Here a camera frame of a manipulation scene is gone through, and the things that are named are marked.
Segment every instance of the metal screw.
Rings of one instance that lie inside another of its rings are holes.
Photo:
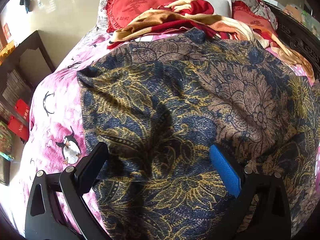
[[[74,166],[69,166],[66,168],[66,172],[73,172],[74,169]]]
[[[281,178],[281,174],[280,174],[279,172],[277,172],[277,171],[275,172],[275,176],[276,176],[276,178],[278,178],[278,179]]]
[[[43,171],[38,171],[36,175],[37,177],[41,177],[43,175]]]
[[[244,172],[245,172],[246,174],[251,174],[251,173],[252,173],[252,169],[249,168],[249,167],[245,167],[245,168],[244,168]]]

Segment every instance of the gold paisley pattern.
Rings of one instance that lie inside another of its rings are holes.
[[[313,211],[320,85],[257,42],[194,28],[123,45],[78,81],[87,151],[109,148],[94,190],[113,239],[204,239],[234,200],[209,160],[214,143],[243,167],[282,174],[292,234]]]

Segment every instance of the penguin print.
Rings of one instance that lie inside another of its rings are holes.
[[[54,112],[50,112],[48,111],[48,106],[45,105],[46,101],[47,101],[47,98],[52,96],[52,98],[54,97],[54,92],[49,94],[49,91],[45,94],[44,98],[43,98],[43,108],[45,110],[45,112],[47,113],[47,116],[49,116],[49,114],[54,114]]]
[[[80,65],[82,63],[82,61],[78,61],[76,63],[73,63],[72,65],[68,66],[67,68],[70,69],[70,68],[78,68],[78,66],[76,65]]]
[[[74,138],[75,133],[72,127],[70,128],[72,130],[72,134],[65,136],[62,143],[56,142],[56,144],[62,149],[62,155],[64,157],[63,164],[75,164],[81,156],[78,142]]]

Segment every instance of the white pillow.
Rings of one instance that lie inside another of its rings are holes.
[[[232,2],[231,0],[205,0],[209,2],[213,9],[214,15],[218,14],[225,17],[232,17]]]

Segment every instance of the red heart-shaped pillow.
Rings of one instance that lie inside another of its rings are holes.
[[[150,8],[169,4],[177,0],[108,0],[106,11],[108,16],[107,32],[126,27],[135,17]]]

